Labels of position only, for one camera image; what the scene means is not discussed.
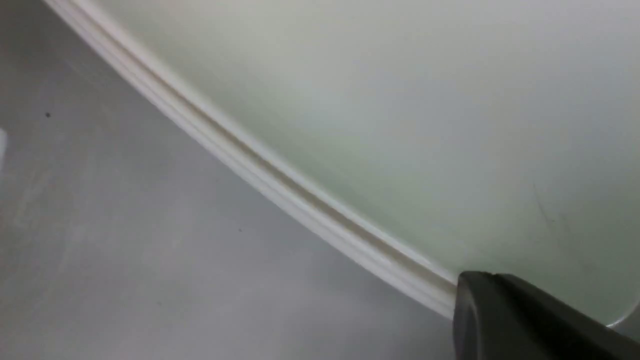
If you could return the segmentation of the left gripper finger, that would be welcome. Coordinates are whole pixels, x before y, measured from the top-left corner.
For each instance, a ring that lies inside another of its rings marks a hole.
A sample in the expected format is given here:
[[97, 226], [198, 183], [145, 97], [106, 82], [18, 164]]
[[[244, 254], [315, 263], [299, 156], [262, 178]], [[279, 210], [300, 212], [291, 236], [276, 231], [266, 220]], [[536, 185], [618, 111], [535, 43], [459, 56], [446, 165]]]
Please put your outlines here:
[[638, 342], [518, 276], [461, 272], [452, 338], [457, 360], [637, 360]]

